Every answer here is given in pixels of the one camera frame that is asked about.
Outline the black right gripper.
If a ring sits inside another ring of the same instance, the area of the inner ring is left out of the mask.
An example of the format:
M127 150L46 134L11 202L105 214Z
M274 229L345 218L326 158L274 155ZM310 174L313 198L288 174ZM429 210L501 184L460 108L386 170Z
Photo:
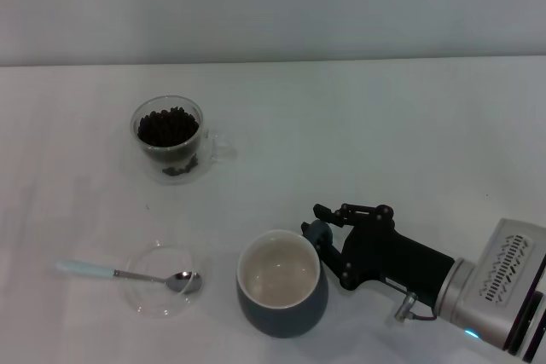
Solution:
M455 263L452 257L399 234L388 205L344 203L332 211L315 204L313 213L319 220L302 222L302 235L347 291L368 280L390 280L419 297L436 297ZM328 223L339 228L355 227L341 253L334 246Z

